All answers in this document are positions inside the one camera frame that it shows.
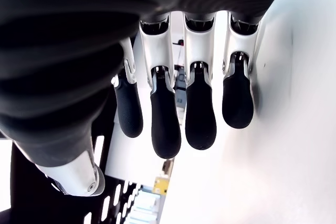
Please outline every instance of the black rubber fingertip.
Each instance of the black rubber fingertip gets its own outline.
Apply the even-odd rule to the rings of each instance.
[[[224,79],[222,114],[225,122],[232,128],[243,129],[250,124],[253,112],[250,81],[243,74]]]
[[[175,157],[181,148],[181,130],[177,118],[175,94],[165,85],[163,87],[157,85],[157,88],[151,95],[152,143],[160,158],[169,159]]]
[[[122,132],[131,138],[139,136],[143,129],[143,117],[136,83],[119,79],[119,85],[114,90]]]
[[[206,150],[214,144],[217,133],[212,88],[202,76],[186,89],[186,95],[185,136],[191,147]]]

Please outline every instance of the black rack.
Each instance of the black rack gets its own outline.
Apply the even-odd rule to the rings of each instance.
[[[105,171],[110,139],[114,127],[114,115],[117,108],[113,86],[110,87],[108,100],[102,113],[92,124],[92,142],[95,146],[97,136],[104,136],[100,168]],[[136,184],[128,186],[125,194],[122,193],[124,181],[105,176],[106,187],[97,197],[74,197],[63,195],[56,191],[50,180],[37,167],[28,161],[13,145],[11,162],[11,206],[6,212],[0,213],[0,223],[83,223],[84,217],[91,213],[91,224],[114,224],[119,212],[128,202]],[[121,185],[119,202],[113,205],[116,186]],[[101,221],[103,202],[110,196],[107,217]]]

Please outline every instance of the metal screw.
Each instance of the metal screw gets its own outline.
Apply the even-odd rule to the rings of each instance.
[[[92,189],[94,189],[95,185],[96,185],[96,182],[93,182],[93,183],[89,186],[88,191],[92,191]]]

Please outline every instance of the white surface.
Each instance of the white surface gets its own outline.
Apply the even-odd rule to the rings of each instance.
[[[89,212],[87,215],[85,215],[84,217],[84,224],[91,224],[91,217],[92,217],[92,213]]]
[[[87,151],[84,151],[75,160],[62,166],[45,167],[36,165],[36,167],[48,177],[59,182],[70,195],[90,196],[99,186],[99,177],[96,181],[91,159]],[[95,183],[94,188],[88,191],[88,188],[93,183]]]
[[[11,156],[12,141],[0,139],[0,212],[10,208],[11,203]]]
[[[96,165],[100,165],[101,152],[104,145],[104,136],[98,136],[96,139],[95,149],[94,149],[94,162]]]
[[[109,205],[110,205],[110,196],[107,196],[104,199],[103,210],[101,212],[101,221],[104,221],[106,219],[107,213],[109,211]]]
[[[160,224],[336,223],[335,17],[336,0],[275,0],[256,49],[257,112],[235,130],[222,118],[226,15],[217,16],[217,139],[196,151],[182,132]]]

